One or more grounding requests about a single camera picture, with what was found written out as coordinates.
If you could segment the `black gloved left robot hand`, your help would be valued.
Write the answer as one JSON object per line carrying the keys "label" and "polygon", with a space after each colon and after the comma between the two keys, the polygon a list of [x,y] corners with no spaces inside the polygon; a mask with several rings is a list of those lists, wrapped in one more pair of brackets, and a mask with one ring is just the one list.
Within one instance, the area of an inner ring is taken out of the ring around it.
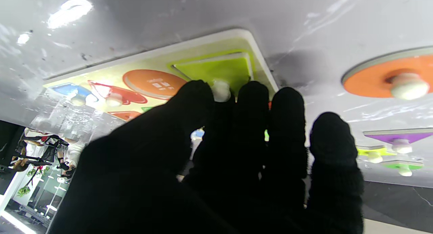
{"label": "black gloved left robot hand", "polygon": [[49,234],[362,234],[364,180],[347,122],[269,100],[257,81],[215,102],[190,81],[89,143]]}

